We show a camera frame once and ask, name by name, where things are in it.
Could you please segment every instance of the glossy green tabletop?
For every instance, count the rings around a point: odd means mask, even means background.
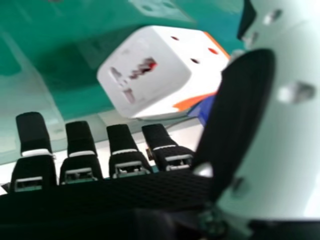
[[[65,121],[100,114],[90,126],[101,132],[108,112],[117,114],[97,69],[135,30],[199,29],[230,53],[243,46],[236,39],[242,7],[242,0],[0,1],[0,163],[19,156],[15,116],[24,112],[43,114],[55,150],[66,148]]]

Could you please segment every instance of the white plastic casing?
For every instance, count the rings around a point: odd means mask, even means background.
[[[219,207],[239,218],[267,221],[320,219],[320,21],[311,0],[252,0],[257,18],[251,49],[270,49],[276,71],[254,139]],[[269,25],[265,17],[281,10]],[[284,97],[284,90],[290,97]]]
[[[150,59],[155,67],[131,79]],[[97,78],[123,117],[147,117],[178,112],[176,104],[214,93],[228,61],[229,55],[205,32],[147,26],[109,56]]]

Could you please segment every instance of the orange trim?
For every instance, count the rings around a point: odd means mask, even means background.
[[[196,105],[197,103],[201,102],[205,98],[213,96],[213,95],[216,95],[216,92],[212,92],[212,93],[208,93],[208,94],[200,95],[200,96],[194,96],[194,97],[191,97],[191,98],[188,98],[186,100],[183,100],[181,102],[176,103],[175,105],[173,105],[173,107],[179,109],[179,112],[182,112],[184,110],[191,108],[192,106]]]
[[[203,32],[222,52],[223,54],[230,59],[230,55],[224,50],[224,48],[206,31]]]

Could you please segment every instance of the blue object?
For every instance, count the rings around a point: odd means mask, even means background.
[[[206,125],[216,96],[208,96],[206,99],[194,105],[188,112],[188,116],[197,117],[203,126]]]

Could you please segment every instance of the orange edge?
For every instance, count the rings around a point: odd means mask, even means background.
[[[201,102],[203,99],[216,95],[216,92],[200,95],[200,96],[195,96],[188,98],[186,100],[183,100],[181,102],[176,103],[173,105],[174,108],[179,109],[179,112],[182,112],[184,110],[187,110],[191,108],[192,106],[196,105],[197,103]]]
[[[224,50],[224,48],[206,31],[203,32],[222,52],[223,54],[230,59],[230,55]]]

